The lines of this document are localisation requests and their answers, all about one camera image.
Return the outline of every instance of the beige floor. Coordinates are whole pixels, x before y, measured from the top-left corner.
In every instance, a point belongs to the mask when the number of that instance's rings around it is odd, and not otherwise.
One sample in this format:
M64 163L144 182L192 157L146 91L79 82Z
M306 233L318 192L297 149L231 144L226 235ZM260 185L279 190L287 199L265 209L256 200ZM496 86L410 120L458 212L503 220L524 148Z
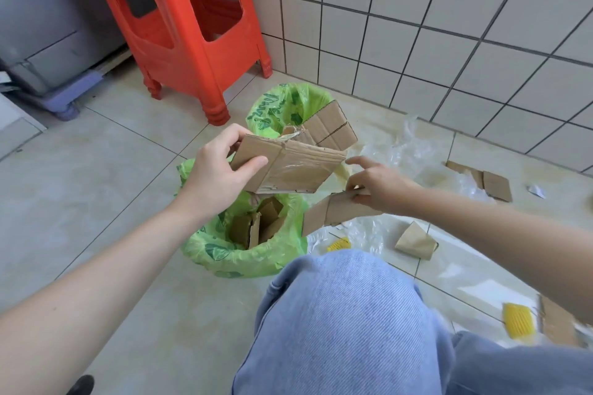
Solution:
M245 124L255 100L295 81L258 69L225 93L233 122ZM365 144L389 143L403 114L333 92ZM0 162L0 310L84 262L166 206L179 185L175 166L222 127L208 125L197 100L169 91L152 100L133 64L124 64L82 99L70 122ZM593 179L420 122L418 135L435 159L503 174L513 207L593 229ZM525 185L540 185L543 200ZM390 217L389 243L411 222ZM534 306L536 292L466 244L424 225L441 244L428 262L386 245L381 256L415 277L426 303L448 319L508 345L500 322L504 301ZM99 394L227 393L253 337L255 309L269 278L212 276L180 253L91 365Z

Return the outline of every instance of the gray washing machine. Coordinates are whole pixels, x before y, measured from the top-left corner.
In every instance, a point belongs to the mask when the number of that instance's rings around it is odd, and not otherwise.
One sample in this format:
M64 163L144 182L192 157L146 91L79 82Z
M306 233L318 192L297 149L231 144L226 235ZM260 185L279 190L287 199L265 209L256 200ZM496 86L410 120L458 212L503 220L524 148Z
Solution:
M29 96L50 97L125 43L105 0L0 0L0 70Z

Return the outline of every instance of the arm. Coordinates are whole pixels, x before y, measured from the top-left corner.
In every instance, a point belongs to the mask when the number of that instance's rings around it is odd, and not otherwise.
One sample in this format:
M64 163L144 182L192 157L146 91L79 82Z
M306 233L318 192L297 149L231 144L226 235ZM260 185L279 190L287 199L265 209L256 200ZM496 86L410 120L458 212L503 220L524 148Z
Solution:
M231 170L226 156L246 133L238 125L225 129L199 151L163 212L0 317L0 393L68 392L176 249L267 163L257 157Z
M365 170L347 189L371 195L355 201L432 223L471 245L580 320L593 323L593 234L435 189L425 189L365 157L348 164Z

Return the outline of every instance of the blue jeans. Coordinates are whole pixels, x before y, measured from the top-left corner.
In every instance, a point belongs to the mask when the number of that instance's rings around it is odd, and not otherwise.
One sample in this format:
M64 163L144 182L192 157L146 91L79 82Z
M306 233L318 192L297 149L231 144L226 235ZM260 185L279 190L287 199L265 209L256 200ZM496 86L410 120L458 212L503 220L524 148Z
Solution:
M234 395L593 393L593 354L452 335L413 280L367 253L302 256L271 283Z

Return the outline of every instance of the yellow corn-shaped object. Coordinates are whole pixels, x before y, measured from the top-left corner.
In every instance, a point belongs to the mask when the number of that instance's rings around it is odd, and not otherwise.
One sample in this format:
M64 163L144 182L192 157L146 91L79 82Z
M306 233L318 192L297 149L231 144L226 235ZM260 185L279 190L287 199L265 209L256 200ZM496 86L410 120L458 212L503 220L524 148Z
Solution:
M336 250L343 250L343 249L351 249L352 246L350 245L350 241L347 237L342 237L338 239L333 244L331 244L328 248L328 252L335 252Z
M502 320L505 322L505 329L511 339L526 338L537 332L531 310L527 306L503 303Z

